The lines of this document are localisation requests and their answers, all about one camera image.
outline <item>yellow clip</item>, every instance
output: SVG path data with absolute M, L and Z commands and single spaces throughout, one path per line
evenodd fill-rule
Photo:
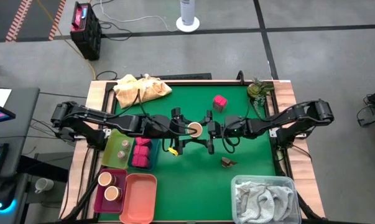
M 170 153 L 172 153 L 175 156 L 179 155 L 179 153 L 175 149 L 172 149 L 171 147 L 169 147 L 168 150 L 169 150 Z

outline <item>clear plastic bin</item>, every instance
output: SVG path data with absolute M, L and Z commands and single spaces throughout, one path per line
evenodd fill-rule
M 275 222 L 271 220 L 268 224 L 301 224 L 302 216 L 300 214 L 298 195 L 295 189 L 294 181 L 289 177 L 278 176 L 259 176 L 259 175 L 237 175 L 231 180 L 231 212 L 233 214 L 233 221 L 237 224 L 242 224 L 237 217 L 236 208 L 236 184 L 251 181 L 257 184 L 266 184 L 273 186 L 289 187 L 294 192 L 294 201 L 292 203 L 292 211 L 290 215 L 282 221 Z

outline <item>green plastic tray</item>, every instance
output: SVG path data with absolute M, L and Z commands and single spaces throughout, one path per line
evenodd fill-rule
M 123 140 L 128 140 L 130 146 L 128 150 L 125 150 L 125 158 L 120 159 L 118 158 L 118 152 L 122 149 Z M 117 129 L 113 129 L 107 141 L 106 149 L 104 149 L 101 165 L 118 169 L 127 169 L 127 162 L 132 151 L 133 142 L 134 138 L 127 137 L 126 135 L 121 134 Z

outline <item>red cube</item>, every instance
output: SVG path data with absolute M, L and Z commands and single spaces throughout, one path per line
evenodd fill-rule
M 140 168 L 148 168 L 149 160 L 146 156 L 133 155 L 132 166 Z
M 133 149 L 133 154 L 148 157 L 149 151 L 150 149 L 147 146 L 135 146 Z
M 225 107 L 227 105 L 227 100 L 226 98 L 224 98 L 223 96 L 221 95 L 217 95 L 214 99 L 213 99 L 213 109 L 219 111 L 219 112 L 222 112 Z
M 144 139 L 144 138 L 140 138 L 140 137 L 135 138 L 135 141 L 136 141 L 136 144 L 138 146 L 150 146 L 150 144 L 151 144 L 150 139 Z

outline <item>green mat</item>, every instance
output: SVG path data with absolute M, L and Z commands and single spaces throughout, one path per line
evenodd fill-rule
M 216 95 L 228 100 L 226 109 L 213 110 L 213 119 L 224 123 L 225 116 L 245 116 L 248 108 L 246 86 L 171 86 L 173 92 L 163 98 L 143 104 L 151 115 L 164 114 L 181 107 L 182 114 L 192 121 L 199 121 L 207 110 L 212 109 Z M 122 112 L 117 105 L 115 113 Z M 142 114 L 139 106 L 133 106 L 128 114 Z M 249 118 L 257 118 L 250 108 Z M 208 137 L 206 128 L 200 136 Z M 157 166 L 151 173 L 158 181 L 155 204 L 155 221 L 171 220 L 232 220 L 231 179 L 236 175 L 275 175 L 269 133 L 255 140 L 241 138 L 234 154 L 225 151 L 221 140 L 215 139 L 215 154 L 209 155 L 201 144 L 188 143 L 181 156 L 159 152 Z M 221 158 L 238 162 L 230 168 L 221 166 Z M 142 172 L 128 168 L 128 173 Z M 119 221 L 119 214 L 102 213 L 100 221 Z

